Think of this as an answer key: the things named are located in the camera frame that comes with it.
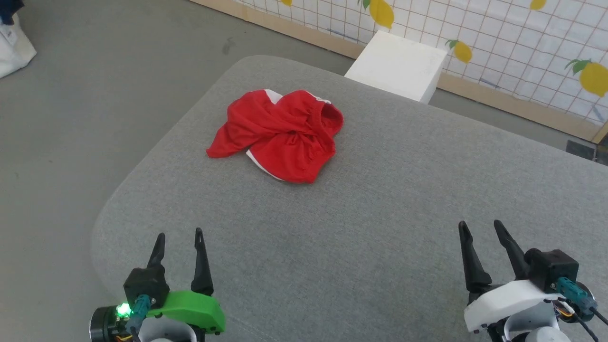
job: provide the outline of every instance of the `gray fabric surface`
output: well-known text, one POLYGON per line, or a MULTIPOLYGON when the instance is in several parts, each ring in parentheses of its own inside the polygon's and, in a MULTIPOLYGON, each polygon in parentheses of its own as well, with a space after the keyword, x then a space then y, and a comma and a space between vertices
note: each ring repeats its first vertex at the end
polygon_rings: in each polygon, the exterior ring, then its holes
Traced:
MULTIPOLYGON (((465 328, 458 222, 495 282, 513 279, 498 218, 524 250, 577 259, 603 304, 607 195, 605 166, 294 61, 249 57, 116 190, 92 258, 118 301, 165 232, 167 281, 189 288, 202 227, 229 317, 213 341, 489 341, 465 328), (313 185, 277 181, 244 153, 206 156, 228 104, 260 88, 306 89, 342 110, 337 154, 313 185)), ((608 338, 599 321, 591 327, 608 338)))

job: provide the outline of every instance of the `white trim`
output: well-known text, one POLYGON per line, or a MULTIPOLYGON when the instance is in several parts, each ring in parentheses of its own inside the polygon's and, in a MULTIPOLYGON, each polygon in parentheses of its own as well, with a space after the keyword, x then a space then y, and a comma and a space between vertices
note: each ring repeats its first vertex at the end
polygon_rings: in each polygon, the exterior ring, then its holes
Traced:
POLYGON ((257 159, 255 159, 254 155, 251 153, 251 150, 247 150, 246 152, 247 156, 254 161, 255 165, 257 165, 259 168, 261 168, 262 170, 264 170, 264 172, 268 173, 270 176, 273 176, 274 178, 280 180, 280 181, 284 181, 281 178, 271 174, 270 172, 268 172, 266 169, 264 169, 264 167, 262 165, 260 165, 260 163, 257 161, 257 159))
POLYGON ((316 96, 314 94, 311 94, 311 95, 314 96, 314 98, 317 99, 317 101, 325 102, 325 103, 331 105, 331 102, 329 100, 321 99, 319 96, 316 96))
POLYGON ((281 97, 283 97, 283 95, 277 93, 274 90, 270 90, 270 89, 264 89, 264 91, 266 91, 266 95, 268 96, 268 98, 270 99, 270 102, 272 102, 273 104, 277 104, 277 102, 281 99, 281 97))

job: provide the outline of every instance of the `wooden trim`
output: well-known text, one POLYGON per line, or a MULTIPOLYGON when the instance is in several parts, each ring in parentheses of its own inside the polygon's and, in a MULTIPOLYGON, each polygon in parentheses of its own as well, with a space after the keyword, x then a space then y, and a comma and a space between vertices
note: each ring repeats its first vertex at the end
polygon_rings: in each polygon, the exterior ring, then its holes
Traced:
POLYGON ((594 144, 599 144, 604 138, 608 139, 608 122, 606 122, 602 128, 599 129, 598 134, 593 137, 591 142, 594 144))
MULTIPOLYGON (((252 9, 251 7, 236 1, 190 1, 353 59, 357 59, 365 48, 359 44, 352 43, 339 37, 334 37, 319 30, 311 29, 252 9)), ((597 143, 608 134, 608 123, 598 132, 598 127, 586 120, 581 120, 575 116, 552 110, 530 101, 519 100, 500 91, 469 82, 453 75, 442 73, 439 78, 438 88, 504 110, 525 119, 538 122, 539 124, 577 136, 587 141, 597 143)))
POLYGON ((519 100, 453 75, 441 74, 437 87, 587 141, 591 141, 598 131, 598 126, 574 115, 552 110, 534 102, 519 100))

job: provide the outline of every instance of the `concrete floor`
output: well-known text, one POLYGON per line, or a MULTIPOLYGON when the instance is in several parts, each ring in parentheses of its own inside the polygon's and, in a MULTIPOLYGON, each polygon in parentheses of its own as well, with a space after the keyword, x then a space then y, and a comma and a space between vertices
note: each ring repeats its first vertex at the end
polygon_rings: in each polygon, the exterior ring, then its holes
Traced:
MULTIPOLYGON (((38 56, 0 79, 3 341, 88 340, 93 310, 116 303, 89 256, 99 210, 232 64, 353 62, 186 0, 29 0, 19 14, 38 56)), ((568 138, 442 91, 431 104, 561 149, 568 138)))

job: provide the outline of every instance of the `white foam block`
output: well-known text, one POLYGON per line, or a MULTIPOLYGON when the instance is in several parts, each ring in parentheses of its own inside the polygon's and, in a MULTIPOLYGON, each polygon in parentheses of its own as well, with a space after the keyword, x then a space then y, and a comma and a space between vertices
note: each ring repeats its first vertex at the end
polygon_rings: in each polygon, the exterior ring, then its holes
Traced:
POLYGON ((429 103, 447 52, 378 31, 345 77, 429 103))

